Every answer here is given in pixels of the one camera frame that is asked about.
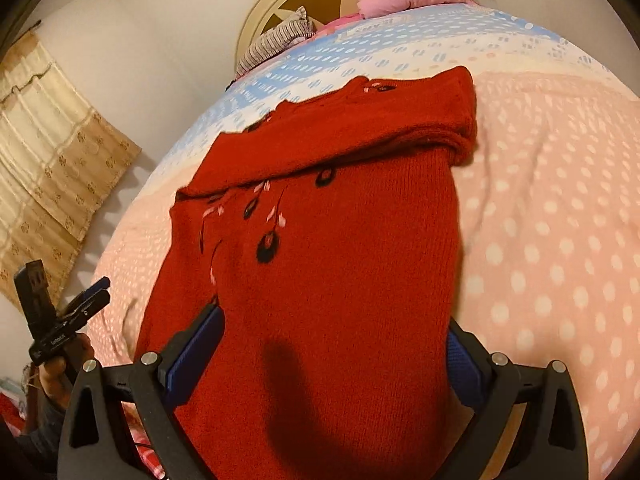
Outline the left hand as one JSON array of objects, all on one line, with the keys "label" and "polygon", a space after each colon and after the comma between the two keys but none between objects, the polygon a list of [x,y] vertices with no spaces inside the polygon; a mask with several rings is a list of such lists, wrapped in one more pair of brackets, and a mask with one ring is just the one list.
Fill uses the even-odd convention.
[{"label": "left hand", "polygon": [[[78,365],[94,358],[91,339],[84,333],[77,335],[66,347],[66,352],[72,352]],[[65,372],[66,361],[62,356],[56,356],[39,365],[39,380],[42,391],[61,411],[65,411],[68,407],[73,389],[67,381]]]}]

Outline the dark sleeved left forearm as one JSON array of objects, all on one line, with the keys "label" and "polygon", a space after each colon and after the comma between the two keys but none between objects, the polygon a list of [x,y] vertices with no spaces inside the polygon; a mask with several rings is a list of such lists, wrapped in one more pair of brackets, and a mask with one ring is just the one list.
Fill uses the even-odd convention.
[{"label": "dark sleeved left forearm", "polygon": [[58,448],[63,422],[70,400],[70,390],[59,379],[40,377],[47,398],[39,427],[14,436],[5,422],[1,423],[1,477],[3,479],[58,478]]}]

